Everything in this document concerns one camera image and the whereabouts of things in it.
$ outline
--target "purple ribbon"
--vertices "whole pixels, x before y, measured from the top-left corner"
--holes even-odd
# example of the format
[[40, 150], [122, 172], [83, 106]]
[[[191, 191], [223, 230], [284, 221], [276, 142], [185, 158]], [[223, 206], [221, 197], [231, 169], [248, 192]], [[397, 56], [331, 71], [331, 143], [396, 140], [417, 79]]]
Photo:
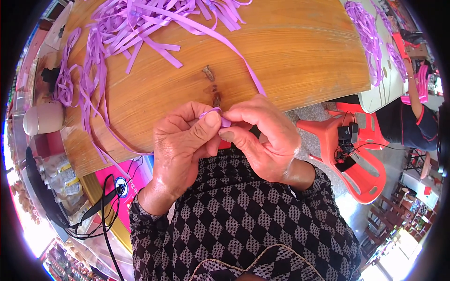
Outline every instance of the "purple ribbon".
[[387, 19], [386, 13], [380, 9], [372, 0], [370, 0], [372, 5], [375, 7], [377, 14], [380, 16], [381, 20], [383, 20], [383, 24], [386, 27], [389, 34], [392, 36], [392, 25], [391, 22]]
[[[203, 118], [208, 112], [211, 112], [211, 111], [215, 111], [215, 112], [217, 112], [219, 114], [222, 112], [220, 107], [214, 107], [214, 108], [208, 110], [207, 112], [202, 113], [200, 115], [199, 119]], [[220, 125], [221, 128], [228, 128], [228, 127], [231, 126], [231, 121], [230, 120], [225, 119], [223, 117], [221, 117], [221, 119], [222, 119], [222, 124]]]
[[[92, 14], [92, 19], [95, 22], [87, 25], [87, 27], [89, 27], [89, 34], [86, 43], [86, 56], [83, 67], [78, 65], [73, 65], [71, 68], [67, 67], [70, 51], [80, 36], [81, 28], [75, 29], [74, 32], [70, 34], [67, 45], [63, 50], [61, 71], [58, 76], [56, 83], [57, 87], [53, 98], [61, 101], [66, 107], [72, 106], [73, 83], [70, 72], [73, 69], [78, 68], [80, 73], [80, 97], [78, 104], [75, 106], [80, 106], [81, 108], [82, 128], [88, 133], [92, 144], [103, 162], [106, 164], [107, 160], [109, 160], [125, 177], [130, 178], [119, 164], [108, 153], [98, 147], [92, 139], [89, 123], [91, 111], [94, 112], [94, 116], [100, 115], [100, 118], [104, 121], [109, 132], [125, 147], [125, 149], [140, 155], [153, 154], [153, 152], [140, 153], [132, 150], [111, 130], [105, 100], [107, 76], [105, 58], [123, 54], [129, 61], [128, 67], [125, 70], [126, 73], [129, 74], [142, 44], [146, 43], [176, 68], [182, 67], [183, 64], [168, 52], [168, 50], [179, 51], [180, 46], [156, 43], [149, 38], [150, 34], [161, 27], [167, 26], [171, 21], [174, 21], [190, 33], [196, 35], [209, 35], [232, 49], [243, 59], [258, 92], [266, 95], [256, 74], [250, 68], [242, 54], [228, 39], [214, 31], [219, 20], [222, 21], [230, 31], [240, 29], [238, 21], [241, 23], [245, 22], [239, 16], [237, 8], [241, 5], [248, 5], [251, 2], [252, 0], [247, 3], [240, 3], [236, 0], [107, 0]], [[209, 20], [212, 19], [210, 12], [214, 15], [216, 20], [212, 28], [208, 28], [187, 18], [189, 14], [202, 13], [205, 19]], [[129, 48], [132, 46], [134, 49], [131, 54]], [[99, 103], [94, 105], [91, 102], [91, 97], [97, 88], [99, 89]], [[103, 115], [99, 112], [101, 103], [103, 104]], [[219, 112], [220, 108], [215, 107], [212, 110]], [[231, 122], [222, 117], [221, 127], [229, 127], [230, 125]]]
[[[383, 42], [378, 35], [375, 19], [363, 8], [361, 3], [347, 1], [344, 7], [348, 16], [355, 24], [356, 31], [360, 35], [367, 64], [369, 65], [369, 75], [375, 80], [372, 85], [377, 87], [383, 79], [383, 71], [381, 69], [382, 54], [380, 49], [380, 44], [383, 44]], [[372, 58], [375, 62], [375, 67], [372, 64]]]
[[394, 63], [395, 68], [398, 70], [398, 72], [401, 75], [401, 78], [403, 79], [403, 83], [406, 81], [407, 73], [406, 73], [406, 67], [403, 63], [403, 59], [401, 56], [395, 51], [394, 45], [391, 43], [386, 43], [387, 52], [389, 53], [389, 56], [391, 57], [391, 61]]

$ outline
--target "white table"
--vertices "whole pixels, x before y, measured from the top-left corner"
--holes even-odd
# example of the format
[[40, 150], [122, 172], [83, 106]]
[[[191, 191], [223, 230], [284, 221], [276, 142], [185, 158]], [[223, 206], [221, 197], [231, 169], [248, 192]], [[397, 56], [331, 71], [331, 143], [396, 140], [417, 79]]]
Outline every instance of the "white table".
[[[347, 0], [340, 0], [340, 2], [344, 5]], [[374, 113], [378, 109], [406, 93], [408, 91], [408, 81], [403, 83], [400, 73], [391, 62], [391, 58], [387, 52], [386, 43], [393, 44], [394, 48], [398, 51], [397, 45], [384, 26], [383, 20], [380, 16], [378, 16], [372, 3], [370, 0], [358, 0], [356, 2], [362, 3], [364, 9], [375, 17], [377, 31], [383, 41], [383, 45], [380, 45], [380, 47], [382, 53], [381, 68], [384, 72], [384, 78], [378, 87], [374, 87], [372, 85], [372, 88], [369, 91], [358, 94], [363, 110], [367, 113]], [[373, 2], [377, 4], [380, 9], [382, 9], [381, 5], [378, 3], [378, 0], [373, 0]]]

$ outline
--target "red plastic stool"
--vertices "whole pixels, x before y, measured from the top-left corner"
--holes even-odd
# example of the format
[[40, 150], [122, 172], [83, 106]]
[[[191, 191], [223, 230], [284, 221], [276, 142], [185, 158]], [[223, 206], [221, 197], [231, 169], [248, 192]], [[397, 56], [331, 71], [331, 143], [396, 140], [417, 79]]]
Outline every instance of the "red plastic stool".
[[[297, 127], [315, 134], [319, 138], [321, 158], [313, 155], [310, 155], [310, 158], [326, 164], [335, 171], [356, 201], [361, 204], [370, 204], [377, 199], [386, 184], [386, 170], [383, 163], [361, 147], [360, 153], [358, 153], [359, 157], [364, 158], [378, 171], [378, 177], [371, 175], [358, 163], [354, 164], [344, 173], [341, 173], [335, 166], [336, 160], [334, 159], [334, 153], [338, 146], [338, 127], [342, 124], [348, 125], [351, 121], [353, 121], [351, 114], [345, 115], [344, 112], [339, 112], [322, 122], [299, 120], [297, 121]], [[355, 147], [360, 145], [361, 142], [357, 142]], [[344, 174], [355, 184], [356, 189], [344, 177]]]

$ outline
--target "orange plastic chair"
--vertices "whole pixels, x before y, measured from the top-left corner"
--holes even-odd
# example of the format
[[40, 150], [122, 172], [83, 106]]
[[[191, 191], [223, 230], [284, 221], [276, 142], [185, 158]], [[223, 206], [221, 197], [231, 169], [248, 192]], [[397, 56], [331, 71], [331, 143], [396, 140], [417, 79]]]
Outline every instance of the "orange plastic chair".
[[[297, 121], [297, 127], [315, 134], [319, 138], [321, 158], [313, 155], [309, 155], [309, 157], [326, 164], [335, 171], [356, 201], [361, 204], [370, 204], [377, 199], [386, 184], [386, 170], [380, 160], [362, 147], [359, 149], [359, 157], [364, 158], [378, 171], [378, 177], [372, 176], [358, 163], [354, 164], [343, 173], [336, 168], [334, 153], [338, 147], [338, 127], [343, 123], [344, 125], [348, 125], [353, 121], [353, 116], [351, 114], [344, 115], [344, 112], [339, 112], [339, 114], [322, 122], [299, 120]], [[357, 142], [354, 145], [355, 147], [358, 147], [360, 142]], [[344, 174], [355, 184], [356, 190], [347, 178], [344, 177]]]
[[[378, 125], [377, 115], [375, 113], [369, 114], [364, 112], [361, 105], [359, 104], [336, 103], [336, 108], [340, 111], [343, 111], [344, 113], [351, 112], [353, 115], [355, 115], [356, 113], [365, 115], [366, 119], [365, 128], [364, 129], [359, 128], [358, 130], [358, 141], [360, 142], [360, 145], [367, 143], [364, 145], [364, 148], [373, 150], [382, 150], [384, 146], [389, 144], [389, 142], [385, 140], [383, 135], [381, 134], [380, 126]], [[342, 112], [328, 111], [328, 113], [335, 116], [337, 114], [341, 114]]]

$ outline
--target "logo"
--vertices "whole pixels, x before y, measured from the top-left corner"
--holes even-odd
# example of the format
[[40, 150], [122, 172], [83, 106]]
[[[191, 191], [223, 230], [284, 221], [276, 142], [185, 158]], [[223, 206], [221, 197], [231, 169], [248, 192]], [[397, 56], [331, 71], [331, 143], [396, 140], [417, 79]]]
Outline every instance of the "logo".
[[121, 198], [125, 198], [128, 195], [128, 184], [126, 183], [126, 180], [124, 177], [118, 177], [116, 179], [116, 188], [119, 188], [119, 186], [124, 186], [123, 192], [120, 195]]

